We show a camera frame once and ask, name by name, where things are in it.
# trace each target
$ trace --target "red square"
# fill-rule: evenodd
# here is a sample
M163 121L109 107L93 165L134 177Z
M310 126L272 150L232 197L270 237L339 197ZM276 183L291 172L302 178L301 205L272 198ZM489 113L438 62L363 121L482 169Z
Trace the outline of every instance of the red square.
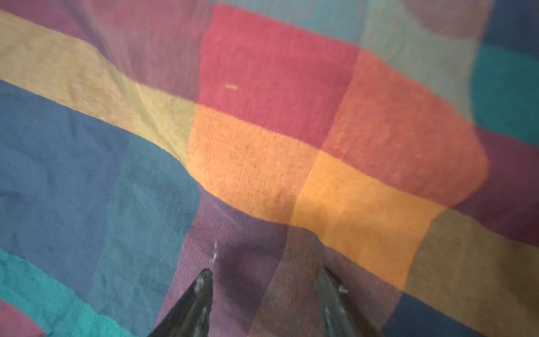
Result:
M216 5L198 102L320 148L357 54L351 44Z
M367 50L322 150L389 186L455 205L488 172L475 126Z

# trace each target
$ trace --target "pink stripe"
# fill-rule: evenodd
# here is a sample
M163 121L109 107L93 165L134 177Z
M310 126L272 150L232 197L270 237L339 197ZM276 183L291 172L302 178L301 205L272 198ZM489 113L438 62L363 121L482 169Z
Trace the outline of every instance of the pink stripe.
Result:
M19 309L0 300L0 336L45 337L45 332Z

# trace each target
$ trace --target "white stain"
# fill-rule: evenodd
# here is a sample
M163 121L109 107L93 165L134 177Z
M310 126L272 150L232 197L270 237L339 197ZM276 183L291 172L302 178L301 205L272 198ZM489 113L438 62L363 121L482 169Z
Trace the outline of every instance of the white stain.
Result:
M225 83L225 88L230 90L237 90L239 87L235 84Z
M348 294L348 289L346 289L342 284L338 287L338 291L341 294Z
M217 241L213 242L213 257L211 258L211 264L215 263L215 259L217 259Z

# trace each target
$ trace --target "plaid blanket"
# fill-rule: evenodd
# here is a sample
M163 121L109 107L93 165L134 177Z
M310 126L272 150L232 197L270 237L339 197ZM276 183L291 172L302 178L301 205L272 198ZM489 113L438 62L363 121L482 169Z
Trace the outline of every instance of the plaid blanket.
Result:
M539 335L535 0L0 0L0 335Z

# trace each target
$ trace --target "colorful quilt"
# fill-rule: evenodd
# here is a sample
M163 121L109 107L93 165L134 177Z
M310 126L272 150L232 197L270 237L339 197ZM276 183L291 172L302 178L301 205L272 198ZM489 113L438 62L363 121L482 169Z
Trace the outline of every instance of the colorful quilt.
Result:
M0 0L0 335L539 336L537 0Z

